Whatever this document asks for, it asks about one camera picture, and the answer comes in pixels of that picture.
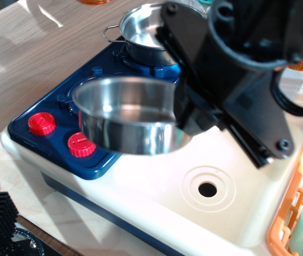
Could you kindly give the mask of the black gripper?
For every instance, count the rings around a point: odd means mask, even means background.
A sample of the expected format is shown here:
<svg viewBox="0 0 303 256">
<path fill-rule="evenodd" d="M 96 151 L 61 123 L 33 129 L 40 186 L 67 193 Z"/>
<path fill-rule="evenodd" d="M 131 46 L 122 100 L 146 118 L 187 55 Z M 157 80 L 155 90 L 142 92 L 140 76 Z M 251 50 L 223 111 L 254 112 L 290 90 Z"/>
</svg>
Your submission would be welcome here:
<svg viewBox="0 0 303 256">
<path fill-rule="evenodd" d="M 179 128 L 191 137 L 213 126 L 228 130 L 259 168 L 291 156 L 294 143 L 271 94 L 283 63 L 242 52 L 238 10 L 235 1 L 214 1 L 206 17 L 184 4 L 163 6 L 157 36 L 181 68 L 174 83 Z"/>
</svg>

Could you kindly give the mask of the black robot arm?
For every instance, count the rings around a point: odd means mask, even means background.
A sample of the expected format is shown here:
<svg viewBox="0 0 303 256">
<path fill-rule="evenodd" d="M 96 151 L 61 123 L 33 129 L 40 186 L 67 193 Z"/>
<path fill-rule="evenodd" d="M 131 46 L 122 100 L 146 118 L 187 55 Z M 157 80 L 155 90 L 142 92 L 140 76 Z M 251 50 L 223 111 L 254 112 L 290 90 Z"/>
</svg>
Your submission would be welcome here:
<svg viewBox="0 0 303 256">
<path fill-rule="evenodd" d="M 303 1 L 214 1 L 207 17 L 180 3 L 161 7 L 156 37 L 181 68 L 174 113 L 197 135 L 228 130 L 255 167 L 289 157 L 285 113 L 303 107 L 280 90 L 303 60 Z"/>
</svg>

